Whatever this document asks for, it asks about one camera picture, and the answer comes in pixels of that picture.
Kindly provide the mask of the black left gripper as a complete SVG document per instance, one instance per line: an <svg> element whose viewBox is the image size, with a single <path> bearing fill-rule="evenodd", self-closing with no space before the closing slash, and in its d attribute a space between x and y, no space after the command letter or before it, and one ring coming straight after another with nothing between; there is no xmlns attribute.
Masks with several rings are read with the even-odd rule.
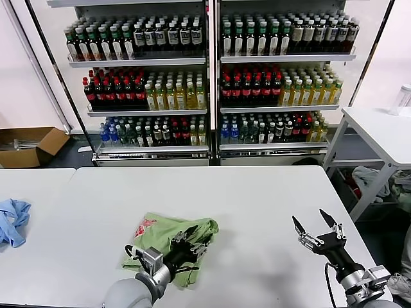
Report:
<svg viewBox="0 0 411 308"><path fill-rule="evenodd" d="M179 231L171 240L170 252L163 261L170 273L183 273L199 270L196 263L206 253L212 242L211 237L205 237L197 242L190 243L189 237L195 233L198 226L192 226L185 231Z"/></svg>

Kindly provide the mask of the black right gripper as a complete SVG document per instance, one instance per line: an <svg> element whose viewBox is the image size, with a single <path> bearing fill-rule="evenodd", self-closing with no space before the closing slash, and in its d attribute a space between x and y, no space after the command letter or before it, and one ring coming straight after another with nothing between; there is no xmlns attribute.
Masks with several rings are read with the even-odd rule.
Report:
<svg viewBox="0 0 411 308"><path fill-rule="evenodd" d="M333 232L318 237L312 236L304 229L299 220L292 216L295 231L298 234L298 241L315 254L325 256L329 263L333 265L337 280L343 280L355 271L365 271L365 268L356 263L345 250L347 240L343 224L337 223L324 210L319 209L319 212Z"/></svg>

